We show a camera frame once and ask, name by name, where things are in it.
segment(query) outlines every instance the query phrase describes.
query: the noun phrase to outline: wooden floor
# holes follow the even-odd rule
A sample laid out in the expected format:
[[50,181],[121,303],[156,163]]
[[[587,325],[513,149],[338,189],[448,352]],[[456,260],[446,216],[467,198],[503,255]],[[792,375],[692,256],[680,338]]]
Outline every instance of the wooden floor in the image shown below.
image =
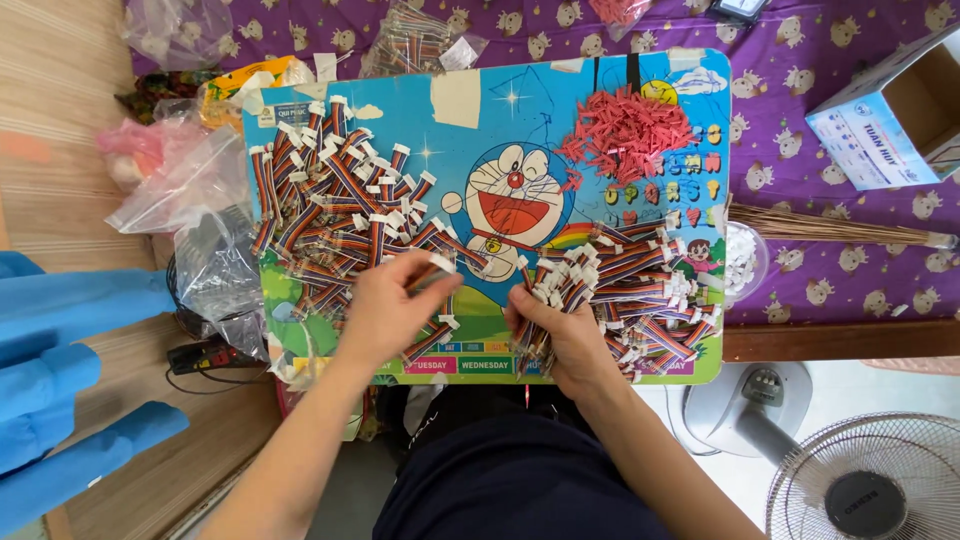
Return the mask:
[[[132,88],[130,56],[116,30],[121,5],[0,0],[0,249],[12,247],[48,272],[156,269],[145,237],[119,234],[103,221],[122,194],[106,175],[94,136],[120,122],[124,113],[112,96]],[[165,353],[185,340],[170,316],[159,316],[85,341],[100,354],[103,375],[78,395],[77,429],[65,444],[149,400],[183,410],[190,428],[67,503],[76,540],[158,537],[279,424],[271,385],[214,396],[170,387]]]

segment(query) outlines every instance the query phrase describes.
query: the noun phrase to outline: sun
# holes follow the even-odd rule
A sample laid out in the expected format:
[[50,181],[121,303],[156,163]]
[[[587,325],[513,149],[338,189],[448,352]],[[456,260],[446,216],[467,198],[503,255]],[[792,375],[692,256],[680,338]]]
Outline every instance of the sun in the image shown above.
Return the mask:
[[666,81],[649,81],[640,87],[640,95],[677,105],[677,90]]

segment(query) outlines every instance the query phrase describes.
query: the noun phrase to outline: purple bedsheet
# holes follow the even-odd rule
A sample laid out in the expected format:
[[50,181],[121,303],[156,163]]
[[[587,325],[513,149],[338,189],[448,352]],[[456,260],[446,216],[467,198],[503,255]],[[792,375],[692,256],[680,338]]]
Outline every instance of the purple bedsheet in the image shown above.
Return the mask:
[[[735,200],[955,232],[960,175],[923,189],[857,192],[831,168],[804,122],[807,110],[899,44],[956,22],[949,2],[774,0],[749,32],[704,18],[707,4],[660,0],[619,43],[604,33],[586,0],[425,0],[423,10],[442,19],[459,17],[453,20],[491,40],[478,67],[678,45],[716,48],[730,57],[738,77],[732,81],[731,135],[739,135],[731,151]],[[312,65],[315,52],[362,51],[388,8],[365,0],[233,0],[229,6],[236,30],[225,43],[230,54],[221,65],[227,70],[266,55],[296,54]],[[339,78],[355,77],[359,63],[359,54],[342,62]],[[154,68],[135,52],[133,65],[138,74]],[[960,258],[951,253],[779,241],[770,241],[769,248],[770,273],[728,313],[728,324],[886,319],[901,304],[908,308],[900,319],[944,317],[960,305]]]

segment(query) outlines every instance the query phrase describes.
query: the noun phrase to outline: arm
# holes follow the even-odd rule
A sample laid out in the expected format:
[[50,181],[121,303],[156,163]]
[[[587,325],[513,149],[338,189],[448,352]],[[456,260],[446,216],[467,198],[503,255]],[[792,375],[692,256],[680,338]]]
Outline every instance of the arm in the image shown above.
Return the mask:
[[[518,285],[510,291],[508,326],[516,328],[521,316],[550,332],[557,385],[577,404],[630,489],[678,539],[766,538],[626,384],[589,306],[562,313]],[[690,519],[690,507],[697,508],[697,519]]]
[[450,276],[408,298],[403,285],[428,258],[411,251],[360,275],[336,355],[210,517],[201,540],[306,535],[344,425],[376,368],[412,343],[460,285],[461,276]]

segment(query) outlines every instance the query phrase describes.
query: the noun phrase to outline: broom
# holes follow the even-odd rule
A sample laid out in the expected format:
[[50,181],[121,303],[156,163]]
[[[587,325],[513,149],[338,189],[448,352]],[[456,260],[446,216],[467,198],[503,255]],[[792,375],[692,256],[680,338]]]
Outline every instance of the broom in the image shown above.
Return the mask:
[[752,227],[764,238],[776,240],[906,244],[947,250],[957,247],[957,236],[954,234],[853,223],[843,219],[759,209],[737,203],[730,205],[729,219]]

